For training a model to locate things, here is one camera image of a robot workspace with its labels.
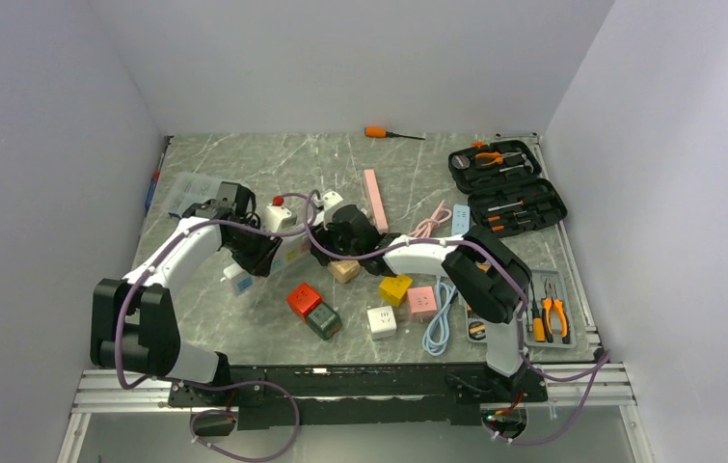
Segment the pink cube plug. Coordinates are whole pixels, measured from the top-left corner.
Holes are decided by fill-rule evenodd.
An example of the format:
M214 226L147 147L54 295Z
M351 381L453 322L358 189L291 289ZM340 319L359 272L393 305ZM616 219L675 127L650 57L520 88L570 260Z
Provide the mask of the pink cube plug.
M432 286L411 287L406 294L408 316L412 322L430 321L438 312L435 289Z

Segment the yellow cube plug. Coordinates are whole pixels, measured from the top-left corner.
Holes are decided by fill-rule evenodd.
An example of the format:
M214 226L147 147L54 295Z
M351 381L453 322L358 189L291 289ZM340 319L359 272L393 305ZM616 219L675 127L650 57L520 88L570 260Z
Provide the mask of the yellow cube plug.
M397 308L404 301L412 283L412 278L406 275L385 277L378 286L378 295L388 305Z

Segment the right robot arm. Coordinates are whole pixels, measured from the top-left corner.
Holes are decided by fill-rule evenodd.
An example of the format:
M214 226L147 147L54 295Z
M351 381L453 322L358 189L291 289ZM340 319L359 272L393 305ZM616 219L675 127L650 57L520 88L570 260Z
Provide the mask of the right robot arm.
M486 387L508 400L523 385L527 360L522 340L522 309L529 302L532 272L492 231L474 225L445 237L381 233L354 205L342 207L327 225L305 226L324 261L356 260L375 276L431 275L450 280L488 329L499 329L499 346L490 346Z

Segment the white power strip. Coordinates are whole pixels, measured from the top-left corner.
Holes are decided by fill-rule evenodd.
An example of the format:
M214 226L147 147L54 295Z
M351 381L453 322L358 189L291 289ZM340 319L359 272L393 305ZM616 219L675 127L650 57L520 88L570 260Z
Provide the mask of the white power strip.
M247 292L259 280L285 270L297 260L310 253L311 242L302 225L287 232L298 232L288 236L267 236L240 231L241 237L229 244L230 257L223 269L224 282L233 295Z

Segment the grey tool tray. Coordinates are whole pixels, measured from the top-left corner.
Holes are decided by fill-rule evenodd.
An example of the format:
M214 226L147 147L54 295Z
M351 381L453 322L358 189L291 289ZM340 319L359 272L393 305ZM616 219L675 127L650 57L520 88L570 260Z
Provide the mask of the grey tool tray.
M528 287L524 343L531 347L571 349L577 345L562 274L534 269Z

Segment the blue power strip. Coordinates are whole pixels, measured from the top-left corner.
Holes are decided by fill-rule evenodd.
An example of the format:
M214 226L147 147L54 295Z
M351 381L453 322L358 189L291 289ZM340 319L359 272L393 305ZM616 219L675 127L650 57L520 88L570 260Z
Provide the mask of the blue power strip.
M451 208L450 232L452 235L465 234L472 225L471 210L467 205L455 204Z

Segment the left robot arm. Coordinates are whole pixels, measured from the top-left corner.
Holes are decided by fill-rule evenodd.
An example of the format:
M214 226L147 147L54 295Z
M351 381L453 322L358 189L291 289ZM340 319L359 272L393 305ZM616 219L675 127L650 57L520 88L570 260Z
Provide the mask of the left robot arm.
M263 231L256 195L235 182L222 183L214 198L191 204L175 233L142 265L94 288L90 358L97 367L194 383L209 405L231 392L228 357L184 341L173 296L222 249L254 277L266 277L282 239Z

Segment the white cube plug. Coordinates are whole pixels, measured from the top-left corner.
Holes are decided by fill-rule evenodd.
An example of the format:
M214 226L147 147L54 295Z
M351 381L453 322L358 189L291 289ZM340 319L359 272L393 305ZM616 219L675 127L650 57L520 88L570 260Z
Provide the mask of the white cube plug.
M392 306L382 306L366 311L367 325L372 340L380 340L393 336L397 331L397 322Z

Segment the black tool case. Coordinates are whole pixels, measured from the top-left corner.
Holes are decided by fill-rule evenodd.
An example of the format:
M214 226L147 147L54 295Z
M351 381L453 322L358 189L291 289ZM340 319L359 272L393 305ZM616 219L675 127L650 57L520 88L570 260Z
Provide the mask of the black tool case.
M472 221L504 238L553 227L568 208L533 149L520 140L474 142L448 156L457 189L467 196Z

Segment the beige cube plug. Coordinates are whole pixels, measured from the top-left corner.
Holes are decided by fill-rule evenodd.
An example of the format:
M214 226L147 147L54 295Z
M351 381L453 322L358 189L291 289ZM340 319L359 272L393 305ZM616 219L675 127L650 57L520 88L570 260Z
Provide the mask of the beige cube plug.
M349 283L357 277L361 266L356 260L335 260L331 261L327 268L334 279L340 284Z

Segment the pink power strip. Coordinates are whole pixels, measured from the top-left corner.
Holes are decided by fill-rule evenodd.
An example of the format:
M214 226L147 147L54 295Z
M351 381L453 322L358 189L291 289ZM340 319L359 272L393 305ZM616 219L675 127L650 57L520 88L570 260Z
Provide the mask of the pink power strip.
M371 208L374 226L379 233L389 231L389 223L383 205L378 181L372 169L364 170L364 189Z

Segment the clear screw box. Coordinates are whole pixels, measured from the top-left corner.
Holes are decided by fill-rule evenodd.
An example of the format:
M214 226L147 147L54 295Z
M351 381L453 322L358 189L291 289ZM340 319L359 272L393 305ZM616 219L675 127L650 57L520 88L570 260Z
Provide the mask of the clear screw box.
M213 199L219 189L220 178L183 172L175 177L161 210L172 218L180 218L192 204L204 203Z

